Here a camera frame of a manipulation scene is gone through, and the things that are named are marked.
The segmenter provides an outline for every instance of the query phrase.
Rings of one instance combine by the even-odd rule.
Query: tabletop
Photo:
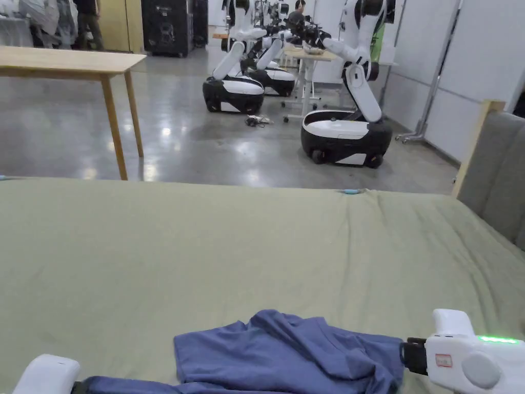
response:
[[[0,47],[0,70],[92,72],[123,74],[146,55],[61,49]]]
[[[332,61],[332,60],[337,59],[336,55],[334,55],[331,52],[328,52],[327,50],[325,50],[323,53],[319,55],[313,55],[313,54],[307,54],[303,48],[294,47],[294,46],[286,46],[285,55],[294,57],[296,59],[311,59],[311,60],[318,60],[318,61]]]

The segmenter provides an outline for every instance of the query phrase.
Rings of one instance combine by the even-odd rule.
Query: metal pole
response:
[[[441,53],[439,54],[438,63],[437,63],[438,65],[436,67],[436,71],[434,72],[434,77],[432,78],[432,84],[430,85],[430,91],[428,92],[428,97],[425,103],[425,107],[423,109],[423,114],[420,120],[417,122],[416,130],[413,133],[401,134],[399,136],[396,136],[395,138],[396,141],[401,139],[402,143],[406,143],[407,141],[422,141],[424,139],[425,132],[428,126],[427,124],[428,116],[430,115],[432,103],[434,102],[434,98],[437,93],[437,88],[439,86],[439,80],[441,77],[441,72],[443,70],[443,65],[447,57],[450,43],[452,42],[452,39],[454,38],[454,27],[456,26],[456,21],[459,16],[460,3],[461,3],[461,0],[456,0],[456,7],[454,8],[455,12],[452,13],[450,17],[450,21],[448,23],[447,35],[446,35],[447,38],[443,44]]]
[[[395,33],[395,39],[394,39],[394,48],[397,46],[397,41],[399,40],[399,32],[401,30],[401,23],[403,22],[403,16],[405,15],[405,8],[406,3],[408,0],[405,0],[403,3],[403,9],[401,10],[401,15],[399,17],[399,24],[397,25],[397,31]],[[392,70],[392,66],[388,66],[388,71],[386,72],[386,79],[385,79],[385,86],[381,89],[381,95],[379,97],[379,106],[381,109],[383,109],[384,101],[385,101],[385,93],[386,93],[386,85],[389,83],[390,78],[390,72]]]

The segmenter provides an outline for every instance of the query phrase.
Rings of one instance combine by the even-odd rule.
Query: bed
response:
[[[523,337],[525,253],[452,196],[21,179],[0,201],[0,392],[42,353],[176,383],[175,335],[265,308],[401,338],[454,308]]]

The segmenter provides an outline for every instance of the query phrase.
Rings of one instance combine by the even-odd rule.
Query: blue cloth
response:
[[[93,394],[392,394],[401,339],[263,310],[248,324],[176,336],[181,385],[94,377]]]

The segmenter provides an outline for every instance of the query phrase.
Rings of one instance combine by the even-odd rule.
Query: white table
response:
[[[301,67],[299,69],[299,78],[297,81],[297,100],[295,103],[301,103],[301,91],[304,89],[304,98],[302,99],[301,115],[288,114],[284,117],[284,121],[288,122],[290,118],[304,119],[308,114],[308,107],[310,105],[310,98],[312,92],[313,71],[316,67],[316,61],[332,61],[337,58],[336,55],[328,51],[324,51],[319,55],[312,55],[306,53],[303,48],[287,46],[285,47],[285,55],[295,59],[301,60]]]

